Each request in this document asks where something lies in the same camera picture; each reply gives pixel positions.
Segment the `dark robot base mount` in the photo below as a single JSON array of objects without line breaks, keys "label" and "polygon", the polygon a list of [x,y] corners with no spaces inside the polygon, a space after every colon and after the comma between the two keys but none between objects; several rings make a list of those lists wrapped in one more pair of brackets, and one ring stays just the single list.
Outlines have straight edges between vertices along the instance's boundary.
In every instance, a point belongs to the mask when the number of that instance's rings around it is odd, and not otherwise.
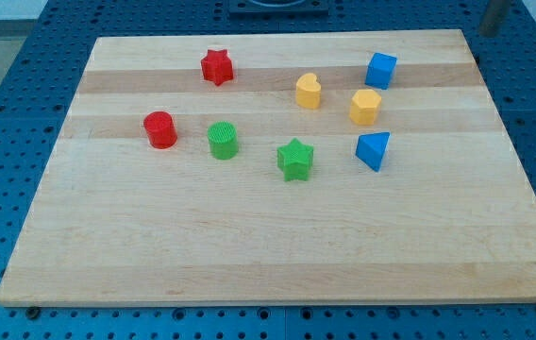
[{"label": "dark robot base mount", "polygon": [[230,15],[328,14],[329,0],[227,0]]}]

